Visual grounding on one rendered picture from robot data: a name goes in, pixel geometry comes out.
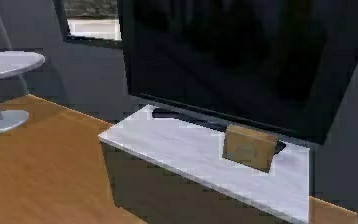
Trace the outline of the white marble television stand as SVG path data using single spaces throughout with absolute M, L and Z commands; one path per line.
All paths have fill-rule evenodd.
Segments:
M 178 119 L 154 118 L 147 105 L 99 140 L 291 224 L 309 221 L 309 149 L 292 143 L 269 172 L 222 157 L 224 134 Z

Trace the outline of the black television set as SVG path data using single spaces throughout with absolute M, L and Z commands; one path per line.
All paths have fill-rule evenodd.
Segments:
M 358 64 L 358 0 L 118 0 L 132 96 L 317 144 Z

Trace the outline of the brown cardboard box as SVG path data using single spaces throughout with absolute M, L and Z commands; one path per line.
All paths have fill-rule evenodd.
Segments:
M 229 125 L 225 131 L 222 157 L 269 172 L 278 141 L 273 134 Z

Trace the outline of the black framed window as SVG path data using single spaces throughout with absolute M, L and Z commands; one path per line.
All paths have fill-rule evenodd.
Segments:
M 121 49 L 123 0 L 53 0 L 66 43 Z

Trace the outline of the white round pedestal table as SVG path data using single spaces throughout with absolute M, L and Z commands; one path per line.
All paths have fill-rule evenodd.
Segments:
M 45 57 L 36 52 L 2 51 L 0 52 L 0 79 L 20 76 L 39 68 L 45 63 Z M 0 110 L 0 133 L 14 129 L 29 119 L 25 110 Z

